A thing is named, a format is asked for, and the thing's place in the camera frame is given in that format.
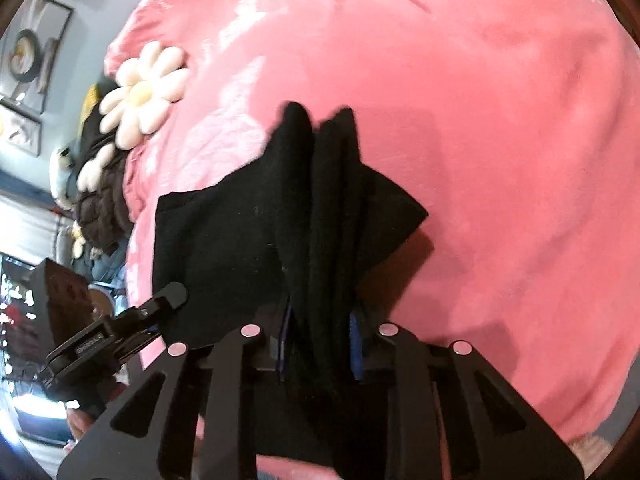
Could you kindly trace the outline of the person's left hand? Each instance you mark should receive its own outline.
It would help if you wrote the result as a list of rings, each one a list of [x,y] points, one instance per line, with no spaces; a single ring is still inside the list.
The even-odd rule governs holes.
[[[66,422],[74,441],[78,442],[91,429],[96,419],[80,408],[68,408]]]

